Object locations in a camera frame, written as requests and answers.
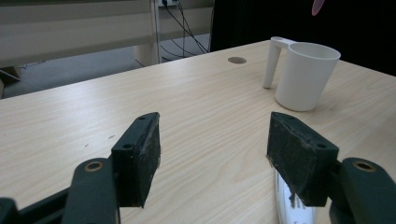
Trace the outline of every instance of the wooden table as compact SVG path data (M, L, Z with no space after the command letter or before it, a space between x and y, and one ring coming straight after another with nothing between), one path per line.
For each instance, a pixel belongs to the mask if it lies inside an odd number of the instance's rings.
M18 207L70 185L81 162L108 157L138 116L158 111L162 163L144 209L122 223L277 223L270 114L302 120L396 179L396 79L339 62L316 109L293 112L262 88L269 42L226 49L0 101L0 196ZM230 63L242 57L246 63ZM284 53L279 61L284 60ZM318 223L330 223L328 207Z

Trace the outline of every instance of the power outlet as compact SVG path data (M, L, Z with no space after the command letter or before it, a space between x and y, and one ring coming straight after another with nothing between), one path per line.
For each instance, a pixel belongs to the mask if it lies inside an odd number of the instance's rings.
M168 3L168 6L177 6L177 0L165 0ZM165 7L163 5L163 0L158 0L158 7Z

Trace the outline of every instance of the gray carpet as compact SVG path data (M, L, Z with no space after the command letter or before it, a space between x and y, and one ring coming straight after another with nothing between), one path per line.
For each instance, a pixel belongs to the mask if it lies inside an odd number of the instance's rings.
M161 43L163 63L200 55L208 50L210 35L167 40ZM141 68L134 58L133 47L112 49L90 54L78 55L44 62L20 65L21 81L5 85L3 99L34 91L47 90L97 77L110 76L120 72Z

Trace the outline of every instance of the mug handle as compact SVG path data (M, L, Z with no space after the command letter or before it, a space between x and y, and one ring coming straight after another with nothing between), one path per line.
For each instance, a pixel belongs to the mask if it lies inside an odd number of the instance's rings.
M271 37L270 49L268 51L267 67L265 69L262 86L265 89L271 88L272 81L276 70L277 61L279 60L280 51L287 49L290 44L295 43L293 40L287 38L273 36Z

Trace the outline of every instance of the white mug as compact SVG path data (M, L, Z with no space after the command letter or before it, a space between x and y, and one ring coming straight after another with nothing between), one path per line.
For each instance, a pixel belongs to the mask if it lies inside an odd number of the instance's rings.
M276 100L290 110L311 110L318 103L341 53L323 45L295 42L274 36L271 38L262 82L266 89L271 88L279 54L283 48L288 49L288 54L277 85Z

